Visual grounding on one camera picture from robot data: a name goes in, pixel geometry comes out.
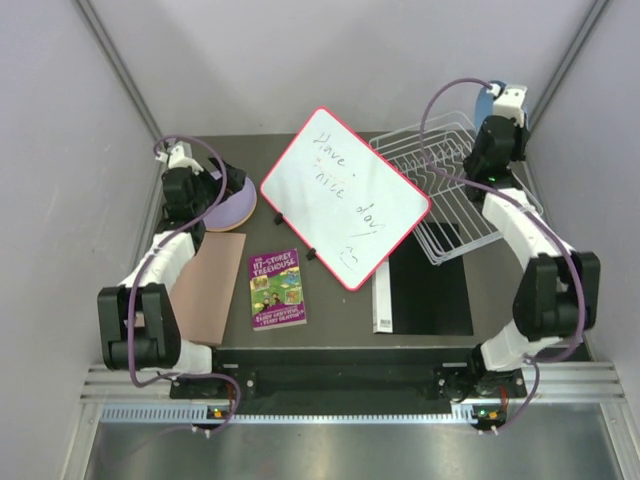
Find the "blue plate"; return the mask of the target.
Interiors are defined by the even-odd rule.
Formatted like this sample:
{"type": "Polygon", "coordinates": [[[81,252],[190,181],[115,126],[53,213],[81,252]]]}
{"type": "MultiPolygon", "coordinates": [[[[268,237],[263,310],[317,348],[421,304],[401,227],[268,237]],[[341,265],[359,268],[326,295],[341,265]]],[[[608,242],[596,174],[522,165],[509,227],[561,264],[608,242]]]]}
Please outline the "blue plate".
{"type": "Polygon", "coordinates": [[[491,89],[487,88],[486,86],[481,86],[477,94],[474,107],[473,125],[476,134],[480,132],[481,127],[487,117],[499,116],[505,118],[505,115],[495,113],[493,106],[494,96],[491,93],[491,89]]]}

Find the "purple plate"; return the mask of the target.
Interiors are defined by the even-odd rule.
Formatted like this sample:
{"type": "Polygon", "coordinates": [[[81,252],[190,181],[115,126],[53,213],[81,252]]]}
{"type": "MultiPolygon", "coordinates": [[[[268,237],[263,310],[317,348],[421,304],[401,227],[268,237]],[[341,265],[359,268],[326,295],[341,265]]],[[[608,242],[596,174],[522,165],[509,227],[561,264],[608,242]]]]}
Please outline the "purple plate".
{"type": "Polygon", "coordinates": [[[239,192],[222,201],[204,218],[207,231],[227,232],[245,223],[253,214],[257,205],[257,193],[249,177],[239,192]]]}

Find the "yellow plate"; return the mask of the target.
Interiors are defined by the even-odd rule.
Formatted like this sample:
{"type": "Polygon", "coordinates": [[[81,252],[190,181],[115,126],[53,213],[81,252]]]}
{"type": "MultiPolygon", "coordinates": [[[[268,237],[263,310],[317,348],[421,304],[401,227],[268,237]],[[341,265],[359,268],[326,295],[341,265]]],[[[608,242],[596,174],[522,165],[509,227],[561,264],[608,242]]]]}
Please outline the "yellow plate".
{"type": "Polygon", "coordinates": [[[251,207],[251,209],[248,211],[248,213],[239,221],[237,221],[236,223],[230,225],[230,226],[226,226],[226,227],[217,227],[217,228],[212,228],[212,227],[207,227],[207,232],[213,232],[213,233],[226,233],[226,232],[231,232],[234,231],[236,229],[238,229],[239,227],[243,226],[244,224],[246,224],[249,219],[252,217],[255,209],[257,206],[257,200],[254,202],[253,206],[251,207]]]}

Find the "white wire dish rack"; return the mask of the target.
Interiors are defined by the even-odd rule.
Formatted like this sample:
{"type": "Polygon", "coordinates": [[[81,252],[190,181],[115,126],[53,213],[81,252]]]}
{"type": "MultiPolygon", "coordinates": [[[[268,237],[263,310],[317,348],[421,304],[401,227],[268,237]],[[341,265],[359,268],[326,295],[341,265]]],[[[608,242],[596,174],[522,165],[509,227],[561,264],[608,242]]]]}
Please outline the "white wire dish rack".
{"type": "Polygon", "coordinates": [[[431,199],[431,210],[413,231],[429,262],[444,262],[502,238],[467,198],[464,186],[443,177],[427,164],[462,176],[463,160],[471,153],[475,128],[460,111],[434,116],[425,125],[428,154],[420,150],[419,126],[412,125],[372,138],[369,145],[431,199]]]}

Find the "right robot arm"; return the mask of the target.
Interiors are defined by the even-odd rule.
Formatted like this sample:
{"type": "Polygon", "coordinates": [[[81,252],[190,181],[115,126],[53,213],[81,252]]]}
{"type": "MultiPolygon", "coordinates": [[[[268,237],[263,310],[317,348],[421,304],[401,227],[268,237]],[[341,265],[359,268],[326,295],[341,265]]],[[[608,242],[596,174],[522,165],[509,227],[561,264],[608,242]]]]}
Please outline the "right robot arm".
{"type": "Polygon", "coordinates": [[[567,338],[581,341],[596,322],[599,258],[559,239],[511,171],[511,163],[523,160],[528,138],[515,120],[489,115],[463,162],[467,198],[503,235],[523,269],[511,321],[469,356],[467,384],[481,396],[545,348],[567,338]]]}

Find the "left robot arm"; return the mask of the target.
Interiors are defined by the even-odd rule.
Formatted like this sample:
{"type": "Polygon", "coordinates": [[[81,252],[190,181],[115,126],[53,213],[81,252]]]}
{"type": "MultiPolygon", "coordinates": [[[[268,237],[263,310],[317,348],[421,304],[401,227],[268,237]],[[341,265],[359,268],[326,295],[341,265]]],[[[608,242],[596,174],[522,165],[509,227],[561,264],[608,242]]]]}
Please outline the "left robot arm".
{"type": "Polygon", "coordinates": [[[240,202],[256,199],[246,172],[222,165],[222,172],[179,166],[162,174],[164,202],[151,247],[128,277],[97,296],[107,368],[127,370],[133,360],[137,370],[169,370],[202,358],[181,338],[169,293],[204,243],[204,213],[228,211],[240,220],[240,202]]]}

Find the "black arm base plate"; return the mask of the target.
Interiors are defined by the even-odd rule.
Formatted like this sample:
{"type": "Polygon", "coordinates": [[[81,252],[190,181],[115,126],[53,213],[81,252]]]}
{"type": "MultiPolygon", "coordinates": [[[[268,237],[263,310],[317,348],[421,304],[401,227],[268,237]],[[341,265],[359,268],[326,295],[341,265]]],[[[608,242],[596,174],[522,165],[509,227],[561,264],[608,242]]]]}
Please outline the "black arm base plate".
{"type": "Polygon", "coordinates": [[[290,348],[213,351],[213,371],[232,376],[249,398],[279,392],[413,389],[428,398],[526,396],[522,371],[472,383],[464,348],[290,348]]]}

